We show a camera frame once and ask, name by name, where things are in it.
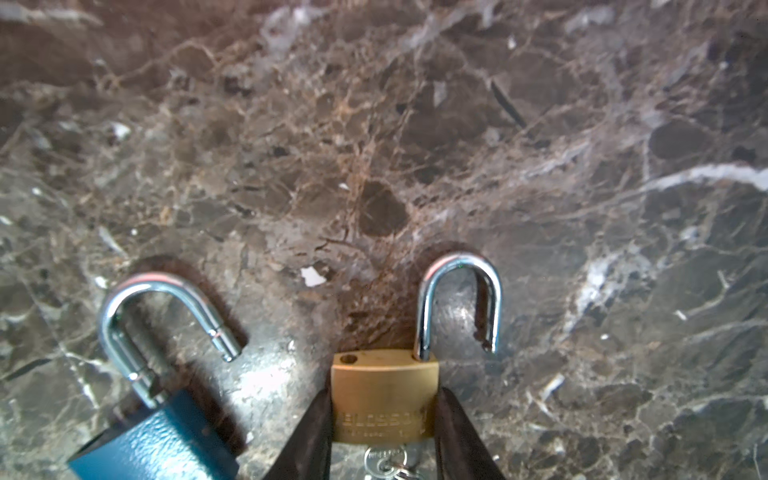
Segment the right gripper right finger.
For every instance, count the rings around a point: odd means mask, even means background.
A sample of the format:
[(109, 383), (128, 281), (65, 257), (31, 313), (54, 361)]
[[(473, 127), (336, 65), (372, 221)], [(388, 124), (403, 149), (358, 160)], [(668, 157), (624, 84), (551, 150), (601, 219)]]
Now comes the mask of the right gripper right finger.
[(435, 418), (437, 478), (505, 480), (455, 394), (440, 387)]

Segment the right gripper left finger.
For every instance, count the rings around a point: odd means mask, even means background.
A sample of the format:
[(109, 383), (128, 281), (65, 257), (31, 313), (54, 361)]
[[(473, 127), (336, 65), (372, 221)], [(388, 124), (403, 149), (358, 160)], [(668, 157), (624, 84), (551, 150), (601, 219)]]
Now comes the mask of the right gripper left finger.
[(329, 389), (312, 400), (264, 480), (328, 480), (333, 443)]

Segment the brass padlock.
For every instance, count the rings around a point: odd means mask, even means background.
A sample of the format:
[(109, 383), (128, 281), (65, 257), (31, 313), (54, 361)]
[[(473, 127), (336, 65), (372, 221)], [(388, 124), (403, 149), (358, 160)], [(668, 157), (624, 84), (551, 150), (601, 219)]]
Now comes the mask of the brass padlock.
[(484, 256), (459, 251), (441, 256), (422, 277), (413, 347), (337, 353), (330, 369), (333, 440), (352, 445), (399, 445), (434, 436), (440, 366), (432, 353), (432, 319), (440, 280), (469, 269), (487, 292), (483, 349), (496, 352), (503, 288)]

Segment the blue padlock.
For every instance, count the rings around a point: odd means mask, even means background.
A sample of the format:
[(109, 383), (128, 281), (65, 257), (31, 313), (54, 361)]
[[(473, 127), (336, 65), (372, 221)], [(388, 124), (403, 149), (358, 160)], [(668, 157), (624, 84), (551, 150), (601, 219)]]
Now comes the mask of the blue padlock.
[(100, 344), (142, 407), (86, 443), (67, 461), (81, 479), (233, 479), (239, 465), (192, 396), (169, 393), (122, 325), (123, 305), (142, 294), (170, 294), (190, 311), (222, 359), (242, 353), (234, 333), (205, 294), (164, 272), (133, 275), (113, 288), (99, 313)]

